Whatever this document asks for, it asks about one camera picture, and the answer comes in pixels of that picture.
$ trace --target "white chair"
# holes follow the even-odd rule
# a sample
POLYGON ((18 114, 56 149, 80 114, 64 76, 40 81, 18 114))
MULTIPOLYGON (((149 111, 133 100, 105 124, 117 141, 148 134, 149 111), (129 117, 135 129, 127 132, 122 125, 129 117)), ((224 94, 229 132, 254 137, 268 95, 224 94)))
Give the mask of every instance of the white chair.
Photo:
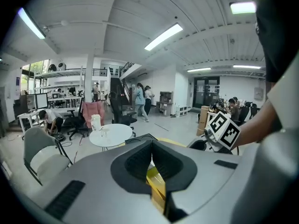
POLYGON ((24 164, 32 176, 43 185, 42 183, 58 175, 65 170, 69 164, 72 164, 72 162, 58 140, 46 134, 41 128, 32 127, 25 132, 24 136, 24 164), (56 146, 60 154, 55 154, 45 160, 38 167, 37 171, 33 170, 30 165, 33 157, 48 146, 56 146))

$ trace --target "gray floor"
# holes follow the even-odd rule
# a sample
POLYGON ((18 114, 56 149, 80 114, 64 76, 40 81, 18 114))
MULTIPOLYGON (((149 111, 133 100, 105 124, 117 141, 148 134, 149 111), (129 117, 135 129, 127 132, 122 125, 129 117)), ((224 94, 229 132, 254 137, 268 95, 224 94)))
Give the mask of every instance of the gray floor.
MULTIPOLYGON (((107 108, 105 124, 110 124, 111 120, 112 114, 110 108, 107 108)), ((138 117, 138 121, 131 126, 134 127, 137 136, 150 133, 156 138, 167 138, 187 146, 196 137, 197 114, 188 112, 186 116, 171 118, 161 114, 150 113, 149 123, 145 123, 143 117, 138 117)), ((0 152, 2 161, 5 161, 7 164, 8 172, 11 171, 11 185, 28 196, 34 195, 41 186, 23 164, 24 146, 21 140, 22 133, 8 133, 7 136, 0 139, 0 152)), ((67 143, 67 140, 62 143, 65 146, 66 153, 73 162, 102 151, 102 148, 93 145, 88 137, 81 140, 80 134, 73 136, 72 143, 67 143)), ((240 148, 240 155, 242 155, 244 148, 245 146, 240 148)), ((36 170, 43 161, 57 153, 58 150, 54 147, 47 147, 33 158, 31 166, 36 170)))

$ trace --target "white ceiling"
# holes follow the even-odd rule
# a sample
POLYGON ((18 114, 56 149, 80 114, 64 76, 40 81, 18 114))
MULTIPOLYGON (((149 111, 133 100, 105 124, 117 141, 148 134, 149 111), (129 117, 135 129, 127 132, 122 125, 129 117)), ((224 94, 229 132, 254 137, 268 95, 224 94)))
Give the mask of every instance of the white ceiling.
MULTIPOLYGON (((182 70, 212 67, 211 74, 238 74, 233 64, 264 66, 255 15, 232 15, 229 3, 249 0, 32 0, 27 10, 45 40, 17 16, 2 47, 13 67, 44 59, 85 56, 182 70), (178 22, 184 29, 152 51, 144 49, 178 22)), ((263 77, 264 69, 239 72, 263 77)))

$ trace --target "pink chair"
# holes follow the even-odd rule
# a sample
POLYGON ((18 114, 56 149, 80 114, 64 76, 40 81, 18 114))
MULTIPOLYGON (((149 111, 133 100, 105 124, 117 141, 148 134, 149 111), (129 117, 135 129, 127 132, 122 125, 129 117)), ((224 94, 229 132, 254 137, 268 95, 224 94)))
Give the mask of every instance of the pink chair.
POLYGON ((91 118, 92 115, 94 114, 99 114, 101 116, 101 125, 104 125, 105 110, 101 102, 92 102, 92 103, 83 102, 82 114, 88 128, 92 128, 91 118))

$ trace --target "fluorescent light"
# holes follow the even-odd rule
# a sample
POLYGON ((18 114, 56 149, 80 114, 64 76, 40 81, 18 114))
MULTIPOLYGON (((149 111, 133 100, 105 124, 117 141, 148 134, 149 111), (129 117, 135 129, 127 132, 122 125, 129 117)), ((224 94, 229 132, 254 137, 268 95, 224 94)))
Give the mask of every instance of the fluorescent light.
POLYGON ((188 72, 195 72, 195 71, 202 71, 202 70, 210 70, 210 67, 207 68, 200 68, 200 69, 194 69, 194 70, 187 70, 188 72))
POLYGON ((164 42, 167 38, 175 35, 176 33, 183 30, 180 25, 175 24, 171 28, 169 28, 166 32, 162 33, 155 40, 153 40, 150 44, 148 44, 144 49, 152 50, 154 47, 159 45, 161 42, 164 42))
POLYGON ((230 5, 233 14, 255 13, 256 4, 254 2, 236 2, 230 5))
POLYGON ((234 68, 260 69, 261 66, 253 66, 253 65, 234 65, 234 68))
POLYGON ((21 19, 26 23, 26 25, 38 36, 39 39, 45 39, 45 36, 41 33, 41 31, 36 27, 33 21, 28 17, 27 13, 23 8, 18 11, 18 15, 21 19))

